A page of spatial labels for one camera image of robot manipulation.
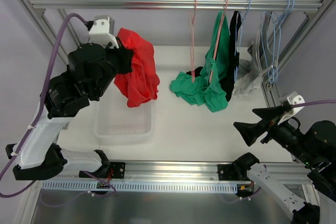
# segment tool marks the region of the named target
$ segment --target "clear plastic container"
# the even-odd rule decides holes
[[[152,101],[137,108],[127,107],[127,98],[111,83],[97,104],[94,134],[101,144],[132,144],[152,133]]]

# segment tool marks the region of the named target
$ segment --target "gray cloth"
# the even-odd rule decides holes
[[[266,67],[266,62],[262,60],[260,62],[260,40],[262,39],[265,48],[265,56],[267,58],[267,62],[272,62],[273,54],[267,48],[267,30],[269,26],[270,16],[267,18],[263,15],[259,27],[259,31],[257,34],[256,43],[252,46],[252,61],[250,62],[250,72],[246,73],[242,78],[238,79],[235,83],[235,87],[233,89],[233,95],[238,97],[247,96],[248,93],[253,89],[258,89],[261,86],[262,77],[264,74],[267,74],[269,70],[272,69],[272,66]],[[278,57],[274,57],[274,67],[278,66]],[[244,64],[245,67],[242,68],[241,74],[244,74],[244,70],[248,70],[248,62],[247,61],[239,61]]]

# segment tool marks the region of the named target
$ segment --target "white tabletop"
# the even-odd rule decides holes
[[[207,47],[196,47],[195,66],[204,64]],[[241,58],[249,58],[242,48]],[[235,121],[256,123],[259,117],[253,108],[266,107],[261,89],[247,97],[233,96],[228,107],[212,113],[203,106],[191,106],[169,90],[169,84],[180,71],[190,70],[189,47],[156,46],[155,62],[160,78],[158,98],[154,106],[154,125],[151,136],[140,143],[115,145],[101,144],[93,133],[97,102],[82,109],[67,130],[62,130],[58,144],[72,151],[104,150],[109,159],[149,161],[234,161],[251,152],[262,162],[291,162],[291,155],[275,141],[248,147],[238,131]]]

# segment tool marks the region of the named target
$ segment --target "perforated metal strip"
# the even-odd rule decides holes
[[[47,180],[42,189],[55,190],[102,190],[97,189],[96,181]],[[237,185],[228,183],[155,183],[155,182],[113,182],[117,191],[151,191],[178,193],[217,193],[236,194]]]

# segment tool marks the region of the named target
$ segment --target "gray floor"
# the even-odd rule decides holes
[[[292,186],[290,189],[300,195],[297,188]],[[76,194],[76,191],[44,190],[43,199],[49,204],[60,204]],[[61,208],[48,208],[38,203],[32,223],[290,223],[284,212],[263,191],[251,201],[227,203],[236,198],[235,195],[191,193],[119,192],[108,198],[83,195]]]

